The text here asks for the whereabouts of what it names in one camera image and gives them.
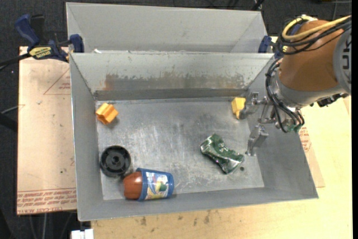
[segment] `cardboard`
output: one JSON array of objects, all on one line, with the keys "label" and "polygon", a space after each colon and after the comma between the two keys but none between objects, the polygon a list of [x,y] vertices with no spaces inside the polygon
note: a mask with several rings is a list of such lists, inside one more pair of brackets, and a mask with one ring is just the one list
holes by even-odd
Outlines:
[{"label": "cardboard", "polygon": [[20,61],[17,214],[76,210],[69,64]]}]

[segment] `bin floor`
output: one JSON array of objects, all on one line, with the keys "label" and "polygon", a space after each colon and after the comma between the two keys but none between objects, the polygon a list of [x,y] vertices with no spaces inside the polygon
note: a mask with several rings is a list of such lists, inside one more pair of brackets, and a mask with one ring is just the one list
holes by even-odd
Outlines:
[{"label": "bin floor", "polygon": [[[170,172],[174,194],[261,188],[258,160],[247,156],[249,126],[237,120],[231,110],[232,97],[110,101],[119,112],[109,125],[97,122],[98,148],[118,145],[131,156],[129,172],[138,167]],[[104,102],[96,101],[96,108]],[[212,134],[245,158],[231,174],[200,151],[200,144]],[[123,199],[121,179],[101,172],[103,199]]]}]

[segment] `bottle label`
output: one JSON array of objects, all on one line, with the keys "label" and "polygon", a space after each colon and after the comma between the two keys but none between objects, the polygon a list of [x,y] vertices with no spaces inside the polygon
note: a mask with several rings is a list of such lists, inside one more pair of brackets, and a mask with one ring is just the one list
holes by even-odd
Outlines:
[{"label": "bottle label", "polygon": [[145,174],[148,181],[148,190],[144,200],[167,197],[169,191],[168,177],[164,174],[157,174],[155,172],[146,172]]}]

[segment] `clamp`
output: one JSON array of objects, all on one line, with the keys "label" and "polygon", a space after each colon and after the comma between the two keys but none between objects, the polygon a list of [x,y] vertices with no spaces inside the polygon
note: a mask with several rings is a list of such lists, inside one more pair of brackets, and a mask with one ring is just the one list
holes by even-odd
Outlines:
[{"label": "clamp", "polygon": [[[56,40],[47,41],[43,36],[44,17],[42,15],[36,15],[31,17],[25,14],[18,18],[15,22],[15,29],[25,39],[30,42],[27,48],[27,53],[20,55],[16,58],[4,61],[0,63],[0,68],[9,64],[16,63],[19,60],[33,57],[36,60],[55,59],[63,62],[69,61],[69,53],[83,53],[84,45],[82,38],[78,34],[73,34],[69,37],[69,40],[59,43]],[[72,45],[73,48],[67,53],[61,46]]]}]

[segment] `green wrapper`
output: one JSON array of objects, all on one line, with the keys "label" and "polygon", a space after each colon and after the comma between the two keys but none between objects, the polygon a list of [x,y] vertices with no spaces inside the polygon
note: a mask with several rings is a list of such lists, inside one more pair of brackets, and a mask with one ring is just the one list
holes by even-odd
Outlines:
[{"label": "green wrapper", "polygon": [[233,172],[244,160],[244,155],[228,149],[217,134],[208,137],[200,145],[201,153],[214,160],[226,173]]}]

